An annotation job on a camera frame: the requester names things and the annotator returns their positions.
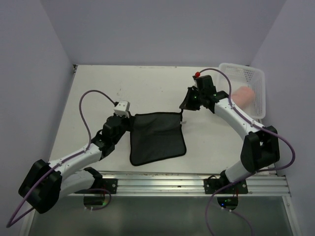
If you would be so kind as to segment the pink towel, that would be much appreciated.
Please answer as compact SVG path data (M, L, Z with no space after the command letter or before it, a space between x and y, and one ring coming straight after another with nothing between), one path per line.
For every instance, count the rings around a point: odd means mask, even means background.
M247 108L254 101L254 98L255 93L249 87L239 87L231 96L234 103L242 110Z

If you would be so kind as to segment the black cloth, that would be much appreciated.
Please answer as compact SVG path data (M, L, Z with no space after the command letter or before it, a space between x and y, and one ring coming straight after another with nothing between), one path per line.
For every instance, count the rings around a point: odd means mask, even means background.
M133 166L184 156L183 112L154 112L131 117L130 155Z

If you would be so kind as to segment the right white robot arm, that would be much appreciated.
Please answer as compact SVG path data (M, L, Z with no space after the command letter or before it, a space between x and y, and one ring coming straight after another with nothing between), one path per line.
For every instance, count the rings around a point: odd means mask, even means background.
M225 120L243 140L240 161L222 171L218 180L208 178L212 188L230 193L237 187L237 180L279 161L278 138L269 134L270 131L277 133L277 130L273 126L264 127L261 123L254 127L254 120L246 122L242 117L250 117L243 111L237 114L234 110L236 104L229 101L225 91L216 90L210 75L200 76L197 72L193 79L195 85L188 88L180 109L197 111L203 106Z

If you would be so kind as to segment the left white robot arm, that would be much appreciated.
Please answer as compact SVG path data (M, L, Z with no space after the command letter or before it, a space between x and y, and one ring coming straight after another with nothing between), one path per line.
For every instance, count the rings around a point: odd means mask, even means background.
M62 184L71 175L81 174L85 187L91 193L101 190L100 174L87 165L109 156L121 137L131 131L134 117L110 116L96 136L77 152L52 162L36 161L22 182L18 193L38 213L46 213L61 198Z

